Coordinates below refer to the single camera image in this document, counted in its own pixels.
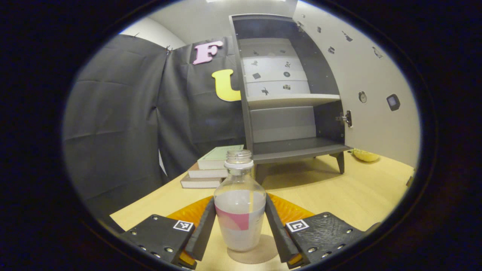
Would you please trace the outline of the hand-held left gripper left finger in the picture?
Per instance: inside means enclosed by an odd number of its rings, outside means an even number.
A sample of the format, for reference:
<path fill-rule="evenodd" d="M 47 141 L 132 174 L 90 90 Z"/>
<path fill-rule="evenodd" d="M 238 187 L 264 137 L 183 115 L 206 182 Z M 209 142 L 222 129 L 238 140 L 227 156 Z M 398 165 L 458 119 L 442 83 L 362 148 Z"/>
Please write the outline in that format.
<path fill-rule="evenodd" d="M 215 217 L 215 201 L 208 196 L 168 216 L 152 214 L 121 237 L 166 263 L 196 269 L 205 254 Z"/>

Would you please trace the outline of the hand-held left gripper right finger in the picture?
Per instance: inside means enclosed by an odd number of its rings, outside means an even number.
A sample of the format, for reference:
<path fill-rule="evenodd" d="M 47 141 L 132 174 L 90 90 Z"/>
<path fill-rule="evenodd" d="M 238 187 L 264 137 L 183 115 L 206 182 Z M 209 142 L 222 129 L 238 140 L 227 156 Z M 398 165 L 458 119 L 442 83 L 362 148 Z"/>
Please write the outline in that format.
<path fill-rule="evenodd" d="M 366 237 L 332 213 L 315 214 L 271 193 L 265 214 L 280 260 L 289 269 L 325 262 Z"/>

